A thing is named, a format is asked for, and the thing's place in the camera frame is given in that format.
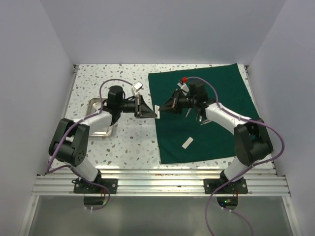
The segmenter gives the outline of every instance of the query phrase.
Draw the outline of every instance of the green cloth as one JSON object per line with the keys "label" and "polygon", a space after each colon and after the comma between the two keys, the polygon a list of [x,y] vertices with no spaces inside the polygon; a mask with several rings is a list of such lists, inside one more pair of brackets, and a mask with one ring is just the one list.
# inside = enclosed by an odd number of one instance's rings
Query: green cloth
{"label": "green cloth", "polygon": [[[153,105],[162,106],[171,97],[177,83],[183,77],[198,76],[214,86],[219,101],[227,108],[247,117],[258,118],[258,113],[240,75],[237,64],[209,68],[179,70],[149,74],[149,87]],[[205,85],[208,98],[215,98],[211,88]],[[213,160],[235,155],[231,133],[215,122],[200,126],[192,109],[180,115],[160,113],[155,119],[157,142],[162,164],[187,163]],[[192,137],[187,149],[183,143]]]}

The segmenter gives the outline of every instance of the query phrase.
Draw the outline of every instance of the terrazzo surface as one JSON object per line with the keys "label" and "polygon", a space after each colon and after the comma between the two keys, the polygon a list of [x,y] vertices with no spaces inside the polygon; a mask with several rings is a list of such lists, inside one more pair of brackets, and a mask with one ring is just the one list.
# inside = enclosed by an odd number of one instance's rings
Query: terrazzo surface
{"label": "terrazzo surface", "polygon": [[[72,88],[66,118],[76,119],[85,116],[89,100],[99,97],[101,83],[108,79],[124,79],[131,83],[143,84],[140,93],[152,108],[149,90],[149,73],[203,68],[209,64],[81,64]],[[238,65],[240,74],[252,97],[243,65]],[[108,88],[121,85],[126,97],[132,95],[131,87],[123,82],[108,82],[104,85],[102,96],[106,97]],[[224,169],[234,157],[184,164],[160,163],[158,141],[154,119],[136,119],[133,114],[121,114],[114,125],[110,137],[89,138],[87,157],[97,168],[106,169]],[[55,161],[52,168],[63,163]],[[260,168],[272,169],[271,163]]]}

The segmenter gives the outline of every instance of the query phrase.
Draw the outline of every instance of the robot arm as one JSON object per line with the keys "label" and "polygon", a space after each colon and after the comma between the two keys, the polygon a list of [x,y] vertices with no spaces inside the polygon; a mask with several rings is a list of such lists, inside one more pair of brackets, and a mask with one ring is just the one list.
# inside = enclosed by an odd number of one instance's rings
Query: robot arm
{"label": "robot arm", "polygon": [[[88,181],[99,183],[100,171],[86,158],[89,135],[103,127],[108,127],[117,122],[121,112],[134,113],[136,118],[155,118],[156,114],[144,102],[142,95],[136,94],[142,85],[136,83],[132,86],[133,97],[125,99],[123,88],[112,86],[109,89],[106,104],[101,113],[89,115],[89,118],[74,127],[61,145],[56,159],[65,162],[72,167],[77,174]],[[52,156],[65,132],[74,123],[81,119],[60,120],[56,132],[49,146],[49,154]]]}
{"label": "robot arm", "polygon": [[179,86],[181,89],[175,90],[172,97],[160,107],[161,112],[181,114],[183,108],[194,108],[201,117],[218,123],[234,135],[236,158],[221,173],[221,183],[238,176],[248,166],[273,151],[266,127],[246,122],[245,119],[251,118],[237,114],[213,99],[208,99],[203,82],[190,82],[189,92],[187,89],[183,91],[182,88],[185,88],[183,83]]}

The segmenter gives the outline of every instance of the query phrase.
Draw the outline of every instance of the metal tray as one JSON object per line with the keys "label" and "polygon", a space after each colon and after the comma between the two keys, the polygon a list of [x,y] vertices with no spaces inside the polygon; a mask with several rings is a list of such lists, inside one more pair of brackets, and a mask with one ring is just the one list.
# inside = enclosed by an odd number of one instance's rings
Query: metal tray
{"label": "metal tray", "polygon": [[[99,108],[100,108],[99,97],[92,98],[89,101],[86,116],[96,112]],[[102,129],[100,129],[99,131],[91,134],[90,137],[108,137],[112,134],[112,132],[113,132],[113,126],[104,127]]]}

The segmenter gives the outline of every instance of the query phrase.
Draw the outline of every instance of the metal bracket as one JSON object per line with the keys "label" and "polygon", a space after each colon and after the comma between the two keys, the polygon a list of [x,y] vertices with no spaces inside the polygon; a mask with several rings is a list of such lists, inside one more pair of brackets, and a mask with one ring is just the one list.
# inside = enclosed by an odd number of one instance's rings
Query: metal bracket
{"label": "metal bracket", "polygon": [[73,65],[73,73],[76,74],[78,73],[79,65]]}
{"label": "metal bracket", "polygon": [[[203,186],[205,188],[205,194],[212,194],[219,186],[222,185],[222,181],[219,178],[206,178],[203,180]],[[234,194],[238,190],[239,194],[247,194],[247,184],[244,178],[228,184],[223,189],[216,192],[216,194]]]}
{"label": "metal bracket", "polygon": [[[86,183],[82,179],[79,180],[79,178],[74,179],[72,183],[74,183],[73,193],[97,194],[102,192],[101,187]],[[98,184],[104,185],[106,188],[108,188],[110,194],[116,194],[117,192],[118,180],[116,178],[102,178]]]}

